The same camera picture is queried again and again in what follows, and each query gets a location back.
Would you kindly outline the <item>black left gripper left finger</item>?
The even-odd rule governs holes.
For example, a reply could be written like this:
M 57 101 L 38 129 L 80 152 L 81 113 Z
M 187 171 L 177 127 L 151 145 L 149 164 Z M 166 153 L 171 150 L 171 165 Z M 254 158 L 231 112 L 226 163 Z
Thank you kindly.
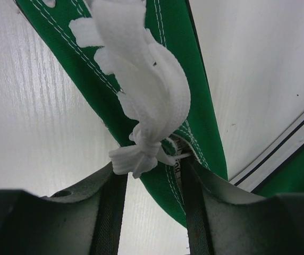
M 0 254 L 117 254 L 127 179 L 108 164 L 51 197 L 0 190 Z

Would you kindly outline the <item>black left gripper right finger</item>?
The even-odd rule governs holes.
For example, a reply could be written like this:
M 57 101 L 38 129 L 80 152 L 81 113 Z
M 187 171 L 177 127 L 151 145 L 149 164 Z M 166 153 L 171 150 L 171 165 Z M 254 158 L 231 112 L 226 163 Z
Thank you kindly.
M 181 160 L 191 254 L 304 254 L 304 193 L 240 189 L 195 159 Z

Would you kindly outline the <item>green sneaker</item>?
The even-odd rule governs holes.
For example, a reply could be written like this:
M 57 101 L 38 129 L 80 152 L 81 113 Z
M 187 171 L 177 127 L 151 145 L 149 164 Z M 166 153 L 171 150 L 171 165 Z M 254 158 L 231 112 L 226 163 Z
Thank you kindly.
M 227 179 L 188 1 L 17 1 L 119 147 L 114 172 L 140 179 L 186 224 L 180 158 Z

